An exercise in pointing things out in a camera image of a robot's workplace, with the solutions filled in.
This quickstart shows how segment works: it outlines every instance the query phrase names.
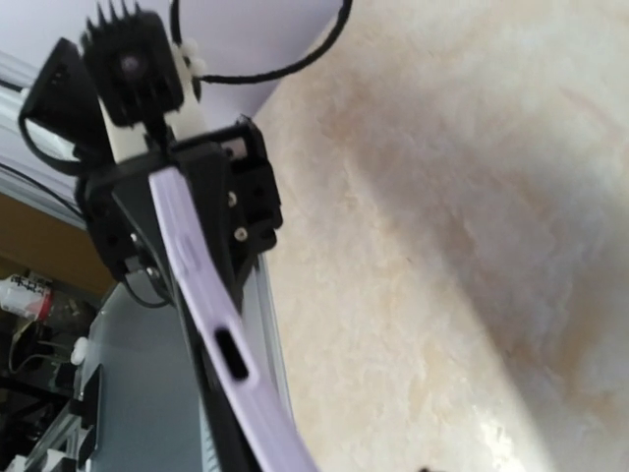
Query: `red and white label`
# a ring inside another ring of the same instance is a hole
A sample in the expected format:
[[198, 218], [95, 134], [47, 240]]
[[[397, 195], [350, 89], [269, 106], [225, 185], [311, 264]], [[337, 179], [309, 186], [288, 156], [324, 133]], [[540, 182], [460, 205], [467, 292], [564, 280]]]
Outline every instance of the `red and white label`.
[[45, 320], [52, 302], [51, 290], [20, 275], [3, 281], [5, 296], [0, 300], [2, 310], [32, 322]]

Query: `rectangular slot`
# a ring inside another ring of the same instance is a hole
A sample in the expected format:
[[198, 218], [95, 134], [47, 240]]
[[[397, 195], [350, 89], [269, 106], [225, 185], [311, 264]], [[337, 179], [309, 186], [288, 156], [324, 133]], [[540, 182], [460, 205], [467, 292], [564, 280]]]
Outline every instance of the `rectangular slot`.
[[236, 342], [234, 342], [232, 333], [229, 332], [229, 329], [220, 327], [214, 332], [214, 337], [232, 378], [238, 382], [245, 380], [249, 376], [249, 370], [243, 357], [240, 355]]

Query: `camera lens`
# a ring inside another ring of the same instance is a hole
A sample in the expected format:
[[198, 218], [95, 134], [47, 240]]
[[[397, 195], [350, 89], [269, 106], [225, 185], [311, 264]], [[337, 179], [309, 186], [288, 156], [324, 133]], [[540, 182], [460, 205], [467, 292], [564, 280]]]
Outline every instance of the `camera lens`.
[[128, 82], [139, 81], [143, 78], [148, 68], [146, 56], [139, 52], [122, 54], [119, 59], [120, 72]]

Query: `lavender plastic strap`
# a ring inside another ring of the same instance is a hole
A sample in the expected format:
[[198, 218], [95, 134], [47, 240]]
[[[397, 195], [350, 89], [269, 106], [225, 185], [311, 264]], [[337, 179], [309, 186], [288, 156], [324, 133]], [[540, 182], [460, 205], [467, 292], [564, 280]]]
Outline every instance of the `lavender plastic strap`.
[[[247, 344], [240, 317], [209, 256], [186, 180], [171, 167], [151, 174], [149, 182], [168, 260], [262, 471], [316, 472], [315, 462]], [[242, 365], [232, 364], [231, 369], [221, 350], [221, 345], [231, 344], [230, 336], [242, 358]]]

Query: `screw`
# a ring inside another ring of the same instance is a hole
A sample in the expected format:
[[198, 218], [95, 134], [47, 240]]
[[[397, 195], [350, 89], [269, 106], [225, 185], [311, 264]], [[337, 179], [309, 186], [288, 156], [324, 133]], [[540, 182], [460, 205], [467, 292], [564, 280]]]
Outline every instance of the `screw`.
[[247, 241], [247, 238], [249, 238], [249, 233], [245, 228], [241, 226], [236, 231], [234, 231], [234, 238], [236, 238], [236, 241], [243, 243]]
[[233, 208], [236, 206], [237, 203], [238, 203], [238, 197], [236, 197], [236, 194], [234, 192], [229, 192], [227, 194], [227, 206], [229, 206], [230, 208]]

